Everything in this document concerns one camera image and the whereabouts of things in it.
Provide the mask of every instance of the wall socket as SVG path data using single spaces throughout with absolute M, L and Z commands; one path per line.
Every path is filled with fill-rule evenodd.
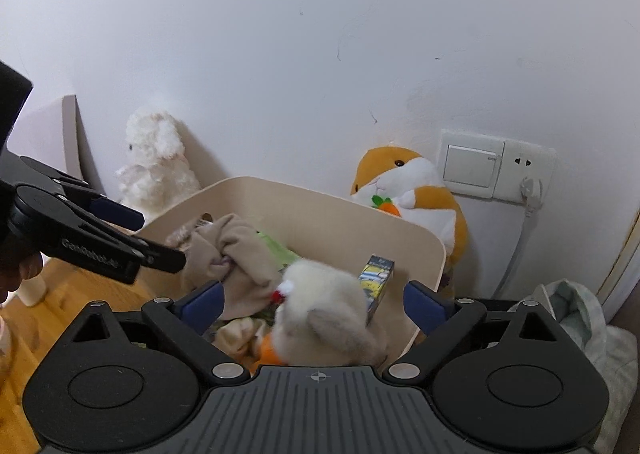
M 525 178 L 533 178 L 542 180 L 544 200 L 556 169 L 556 161 L 556 152 L 551 148 L 517 140 L 505 140 L 493 198 L 522 203 L 520 184 Z

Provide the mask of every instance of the white cable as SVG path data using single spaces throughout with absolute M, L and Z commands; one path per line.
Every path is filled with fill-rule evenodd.
M 542 206 L 542 180 L 535 182 L 531 178 L 525 178 L 520 184 L 520 193 L 522 194 L 525 207 L 522 228 L 520 229 L 520 237 L 518 238 L 518 243 L 513 250 L 513 255 L 507 265 L 507 269 L 504 271 L 504 275 L 498 283 L 498 286 L 495 288 L 494 294 L 492 294 L 493 299 L 501 296 L 505 288 L 511 284 L 515 273 L 518 271 L 518 266 L 522 259 L 522 250 L 526 242 L 529 240 L 529 234 L 532 229 L 531 216 Z

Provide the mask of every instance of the storage bin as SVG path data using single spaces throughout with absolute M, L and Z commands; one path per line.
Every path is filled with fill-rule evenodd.
M 430 231 L 350 200 L 254 177 L 222 180 L 172 207 L 138 235 L 162 243 L 176 228 L 210 214 L 235 213 L 302 257 L 358 276 L 372 255 L 395 262 L 393 279 L 373 317 L 388 338 L 387 363 L 411 347 L 418 329 L 404 314 L 402 290 L 418 280 L 437 290 L 446 253 Z M 139 282 L 154 296 L 178 299 L 180 274 L 142 268 Z

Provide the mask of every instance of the hamster plush toy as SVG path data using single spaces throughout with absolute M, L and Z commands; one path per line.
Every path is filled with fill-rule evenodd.
M 145 223 L 200 190 L 170 114 L 132 114 L 127 121 L 126 142 L 130 164 L 116 172 L 123 195 L 120 202 L 142 212 Z M 177 245 L 187 237 L 190 227 L 178 229 L 166 243 Z
M 385 335 L 367 326 L 366 298 L 354 275 L 299 259 L 282 278 L 282 303 L 258 365 L 378 366 L 385 360 Z
M 433 232 L 444 243 L 450 266 L 464 252 L 467 230 L 460 206 L 433 163 L 417 152 L 402 147 L 367 151 L 358 165 L 351 198 Z

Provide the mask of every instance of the white fluffy stuffed animal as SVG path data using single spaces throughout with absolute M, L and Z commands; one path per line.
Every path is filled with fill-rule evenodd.
M 184 157 L 175 119 L 166 112 L 135 112 L 127 121 L 130 164 L 116 172 L 121 203 L 151 222 L 171 206 L 200 190 L 200 183 Z M 166 241 L 177 245 L 191 230 L 191 222 Z
M 300 259 L 286 269 L 284 302 L 276 311 L 273 349 L 290 366 L 378 366 L 381 343 L 367 328 L 360 282 L 347 272 Z

